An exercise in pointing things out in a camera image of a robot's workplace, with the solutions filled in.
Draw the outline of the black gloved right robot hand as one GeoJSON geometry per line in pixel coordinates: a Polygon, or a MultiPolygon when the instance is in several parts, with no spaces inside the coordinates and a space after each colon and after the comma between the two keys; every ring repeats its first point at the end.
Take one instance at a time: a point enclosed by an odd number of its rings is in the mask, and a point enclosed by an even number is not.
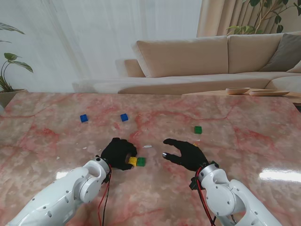
{"type": "Polygon", "coordinates": [[[209,161],[203,152],[197,146],[194,146],[189,142],[168,138],[165,139],[163,143],[176,147],[181,153],[181,156],[170,153],[162,153],[163,158],[172,163],[181,165],[184,168],[194,172],[209,165],[209,161]]]}

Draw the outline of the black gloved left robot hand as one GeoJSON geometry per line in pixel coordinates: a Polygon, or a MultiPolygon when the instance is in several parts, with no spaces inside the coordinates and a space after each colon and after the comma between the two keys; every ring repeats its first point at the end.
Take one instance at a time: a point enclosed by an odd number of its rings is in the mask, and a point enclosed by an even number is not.
{"type": "Polygon", "coordinates": [[[105,160],[112,168],[130,170],[133,165],[127,163],[127,157],[136,157],[136,147],[126,139],[114,137],[102,151],[100,158],[105,160]]]}

